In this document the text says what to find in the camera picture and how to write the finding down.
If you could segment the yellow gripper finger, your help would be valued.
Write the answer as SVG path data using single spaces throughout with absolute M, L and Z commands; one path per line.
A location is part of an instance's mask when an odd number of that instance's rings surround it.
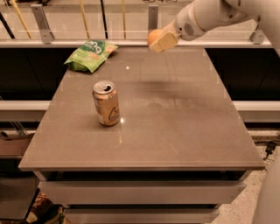
M 161 38 L 156 44 L 149 46 L 155 53 L 161 53 L 178 44 L 179 35 L 173 31 L 164 31 Z

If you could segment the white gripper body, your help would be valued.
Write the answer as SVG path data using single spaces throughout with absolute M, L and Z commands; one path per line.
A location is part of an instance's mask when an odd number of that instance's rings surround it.
M 175 28 L 183 40 L 192 41 L 206 34 L 196 21 L 195 3 L 189 3 L 175 18 Z

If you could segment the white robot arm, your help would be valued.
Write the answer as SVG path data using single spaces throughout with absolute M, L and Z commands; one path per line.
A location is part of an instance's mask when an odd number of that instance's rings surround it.
M 193 0 L 163 29 L 152 31 L 148 45 L 156 53 L 191 41 L 214 28 L 253 19 L 280 55 L 280 0 Z M 260 191 L 252 224 L 280 224 L 280 157 L 271 164 Z

